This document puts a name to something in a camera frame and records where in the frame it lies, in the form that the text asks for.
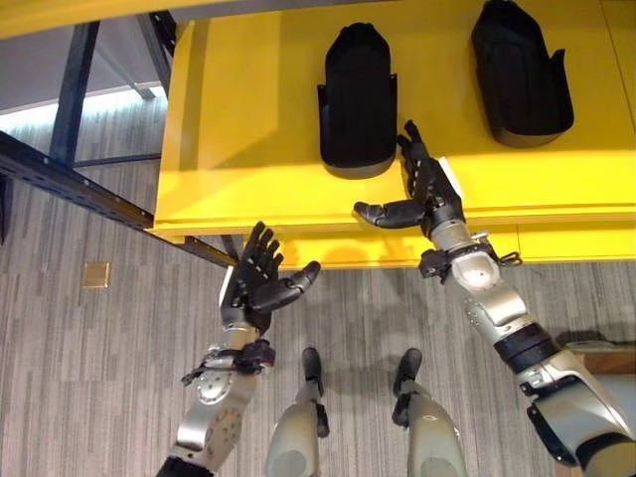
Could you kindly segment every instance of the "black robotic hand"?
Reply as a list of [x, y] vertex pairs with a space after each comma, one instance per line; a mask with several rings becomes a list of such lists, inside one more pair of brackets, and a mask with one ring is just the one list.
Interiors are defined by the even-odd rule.
[[410, 199], [384, 205], [358, 202], [354, 211], [366, 222], [382, 229], [404, 229], [421, 226], [426, 237], [442, 222], [457, 219], [465, 222], [461, 198], [455, 192], [439, 162], [430, 157], [417, 126], [409, 121], [404, 126], [410, 139], [400, 135], [406, 171], [406, 190]]
[[251, 231], [221, 302], [224, 326], [245, 320], [264, 334], [271, 312], [298, 299], [318, 276], [320, 263], [312, 261], [289, 277], [278, 278], [283, 256], [276, 253], [279, 243], [273, 236], [263, 222]]

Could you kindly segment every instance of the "robot forearm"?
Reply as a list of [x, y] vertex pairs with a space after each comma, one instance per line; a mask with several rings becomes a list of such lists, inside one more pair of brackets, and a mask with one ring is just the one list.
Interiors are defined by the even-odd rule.
[[186, 377], [196, 384], [197, 397], [158, 477], [211, 476], [219, 470], [239, 440], [242, 415], [256, 387], [253, 370], [272, 364], [264, 363], [267, 350], [251, 325], [238, 322], [225, 329], [223, 342]]
[[424, 276], [444, 270], [442, 279], [470, 323], [515, 373], [522, 391], [536, 397], [528, 416], [552, 456], [581, 465], [586, 476], [633, 475], [636, 444], [622, 410], [502, 280], [500, 260], [485, 236], [472, 237], [455, 219], [436, 227], [430, 238], [437, 251], [422, 256], [420, 270]]

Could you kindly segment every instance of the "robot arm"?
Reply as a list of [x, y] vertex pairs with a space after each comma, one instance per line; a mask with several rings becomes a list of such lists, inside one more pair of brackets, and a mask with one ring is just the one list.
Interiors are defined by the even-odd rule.
[[228, 270], [221, 298], [223, 339], [182, 380], [196, 384], [197, 396], [158, 477], [211, 477], [218, 472], [239, 440], [256, 375], [274, 364], [275, 352], [262, 339], [271, 312], [299, 298], [320, 272], [320, 264], [312, 261], [279, 279], [282, 255], [275, 254], [278, 242], [272, 239], [273, 232], [258, 223], [237, 268]]
[[529, 313], [500, 267], [520, 263], [515, 253], [499, 258], [486, 234], [470, 235], [452, 176], [432, 159], [415, 125], [401, 136], [411, 199], [387, 206], [355, 205], [367, 222], [383, 228], [420, 226], [435, 250], [422, 255], [420, 272], [439, 276], [463, 305], [469, 322], [498, 352], [534, 397], [528, 408], [542, 442], [560, 463], [583, 468], [586, 477], [636, 473], [636, 443], [622, 410], [585, 366], [562, 350]]

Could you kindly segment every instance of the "yellow table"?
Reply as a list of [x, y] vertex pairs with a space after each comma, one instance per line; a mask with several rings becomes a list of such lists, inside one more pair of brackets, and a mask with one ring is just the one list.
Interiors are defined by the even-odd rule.
[[399, 123], [414, 119], [429, 151], [448, 158], [473, 229], [490, 230], [499, 252], [519, 249], [528, 261], [634, 258], [627, 91], [636, 27], [624, 17], [634, 2], [523, 6], [542, 25], [549, 50], [566, 49], [575, 114], [570, 131], [531, 150], [498, 144], [484, 119], [470, 45], [481, 0], [402, 0], [185, 25], [150, 232], [179, 242], [243, 234], [264, 220], [284, 238], [288, 267], [308, 257], [328, 267], [417, 263], [428, 247], [417, 231], [378, 233], [351, 212], [359, 200], [404, 197], [399, 161], [382, 176], [349, 181], [327, 173], [320, 159], [316, 84], [325, 54], [341, 27], [368, 21], [392, 48]]

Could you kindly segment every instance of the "yellow surface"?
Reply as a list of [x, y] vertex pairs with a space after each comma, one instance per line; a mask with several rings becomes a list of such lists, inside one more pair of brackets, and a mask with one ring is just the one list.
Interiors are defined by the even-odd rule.
[[[519, 251], [526, 263], [633, 260], [636, 230], [633, 222], [493, 226], [490, 242], [500, 255]], [[323, 268], [417, 266], [431, 243], [409, 231], [282, 234], [284, 269], [302, 268], [311, 260]]]
[[606, 224], [521, 225], [518, 230], [520, 251], [527, 261], [636, 258], [633, 220]]
[[550, 145], [495, 142], [481, 112], [470, 32], [481, 0], [245, 15], [190, 23], [177, 45], [153, 232], [358, 231], [358, 200], [404, 197], [398, 161], [380, 177], [328, 174], [316, 84], [343, 25], [371, 21], [389, 41], [399, 123], [413, 118], [446, 155], [478, 227], [627, 221], [636, 212], [634, 129], [603, 11], [594, 0], [524, 2], [550, 51], [565, 48], [574, 127]]
[[232, 0], [2, 0], [0, 40], [65, 25], [224, 1]]
[[[497, 226], [489, 232], [491, 244], [498, 253], [504, 255], [519, 249], [515, 226]], [[285, 269], [302, 268], [311, 260], [318, 260], [326, 269], [417, 266], [421, 254], [432, 248], [432, 243], [419, 229], [282, 234], [278, 238], [280, 251], [285, 256], [282, 263]]]
[[636, 1], [608, 0], [603, 1], [602, 6], [633, 119], [636, 117]]

